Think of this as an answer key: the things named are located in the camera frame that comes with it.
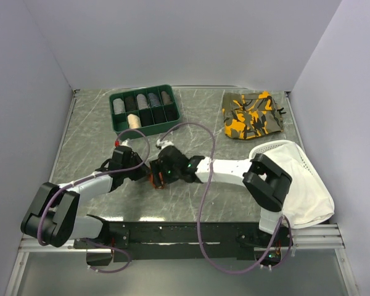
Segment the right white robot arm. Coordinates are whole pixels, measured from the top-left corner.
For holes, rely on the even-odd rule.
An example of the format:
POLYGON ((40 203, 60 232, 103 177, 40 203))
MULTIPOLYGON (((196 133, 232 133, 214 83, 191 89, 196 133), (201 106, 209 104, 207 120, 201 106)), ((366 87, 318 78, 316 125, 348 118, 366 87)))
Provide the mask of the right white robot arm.
POLYGON ((226 183, 244 187, 261 208, 258 240, 273 245, 279 239, 276 227, 282 216, 292 177, 264 154, 252 159, 221 160, 195 155, 186 157, 173 145, 164 147, 150 162, 151 181, 162 187, 175 181, 226 183))

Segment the orange underwear beige waistband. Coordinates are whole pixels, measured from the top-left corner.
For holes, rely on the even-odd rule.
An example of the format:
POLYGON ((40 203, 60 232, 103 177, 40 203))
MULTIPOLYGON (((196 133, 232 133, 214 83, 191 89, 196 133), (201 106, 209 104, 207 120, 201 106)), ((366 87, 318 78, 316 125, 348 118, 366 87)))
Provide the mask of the orange underwear beige waistband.
POLYGON ((149 181, 153 188, 155 189, 164 189, 165 183, 161 173, 151 173, 149 176, 149 181))

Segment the green divided organizer tray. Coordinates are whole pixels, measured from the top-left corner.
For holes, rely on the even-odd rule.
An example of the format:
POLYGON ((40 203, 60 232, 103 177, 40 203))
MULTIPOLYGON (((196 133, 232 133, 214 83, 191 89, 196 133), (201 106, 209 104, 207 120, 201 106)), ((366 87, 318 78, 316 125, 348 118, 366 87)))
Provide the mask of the green divided organizer tray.
POLYGON ((179 111, 179 106, 175 98, 173 88, 168 84, 163 84, 159 86, 151 86, 147 88, 139 88, 130 91, 118 92, 110 95, 109 106, 111 114, 112 129, 116 134, 120 134, 122 131, 129 129, 127 116, 129 114, 136 114, 141 119, 141 127, 136 129, 141 131, 146 136, 151 136, 155 134, 160 134, 168 131, 170 128, 174 127, 181 122, 181 113, 179 111), (170 105, 163 105, 160 93, 166 91, 173 99, 173 103, 170 105), (155 93, 161 102, 161 106, 151 108, 148 99, 148 93, 155 93), (122 99, 124 101, 125 97, 132 96, 135 98, 138 94, 144 94, 149 102, 149 108, 132 112, 125 112, 119 115, 115 115, 113 112, 112 102, 115 99, 122 99))

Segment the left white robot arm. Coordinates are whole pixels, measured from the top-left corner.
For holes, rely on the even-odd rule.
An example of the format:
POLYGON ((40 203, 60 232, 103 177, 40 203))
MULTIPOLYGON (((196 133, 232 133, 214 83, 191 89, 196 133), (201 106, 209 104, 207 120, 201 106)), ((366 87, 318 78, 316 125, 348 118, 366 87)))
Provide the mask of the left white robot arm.
POLYGON ((95 247, 110 241, 105 220, 87 215, 78 217, 78 207, 120 187, 125 179, 138 181, 150 174, 145 161, 128 146, 118 146, 112 157, 84 178, 63 184, 43 183, 29 206, 20 230, 41 245, 60 247, 69 239, 88 238, 95 247))

